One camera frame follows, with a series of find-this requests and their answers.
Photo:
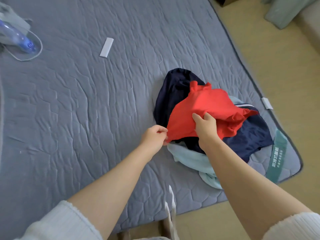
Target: person's left hand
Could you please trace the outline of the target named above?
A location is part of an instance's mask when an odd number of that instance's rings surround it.
[[[139,147],[143,148],[150,159],[156,154],[162,146],[167,145],[165,140],[167,137],[168,129],[161,125],[154,125],[146,130],[142,135]]]

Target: bottle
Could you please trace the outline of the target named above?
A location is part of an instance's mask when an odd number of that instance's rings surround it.
[[[11,24],[0,20],[0,33],[7,36],[11,42],[16,44],[22,51],[33,53],[36,51],[35,45],[22,32]]]

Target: mattress tag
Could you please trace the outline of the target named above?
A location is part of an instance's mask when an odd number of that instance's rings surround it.
[[[282,172],[287,145],[288,139],[280,130],[277,129],[277,131],[275,132],[274,145],[272,148],[269,167],[266,172],[266,178],[274,183],[278,182],[280,174]]]
[[[273,107],[272,107],[271,104],[270,104],[269,99],[267,99],[266,97],[262,97],[262,98],[261,98],[261,101],[262,101],[262,103],[263,103],[263,105],[264,105],[264,107],[265,107],[266,109],[273,109]]]
[[[112,43],[113,43],[112,38],[106,38],[106,41],[105,41],[105,43],[102,47],[101,53],[100,53],[100,57],[106,58],[108,56]]]

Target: floor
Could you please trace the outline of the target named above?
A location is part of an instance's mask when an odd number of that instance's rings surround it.
[[[260,0],[216,8],[302,156],[303,171],[280,186],[320,213],[320,55],[294,22],[278,30],[265,21],[267,9]],[[179,215],[177,224],[181,240],[249,239],[228,202]],[[132,239],[157,236],[157,224],[130,233]]]

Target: forearm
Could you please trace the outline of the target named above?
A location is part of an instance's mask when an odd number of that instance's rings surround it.
[[[141,147],[136,148],[112,170],[68,200],[88,218],[103,239],[109,237],[151,157]]]
[[[301,212],[305,205],[247,165],[223,141],[204,149],[234,212],[251,239],[262,239],[277,222]]]

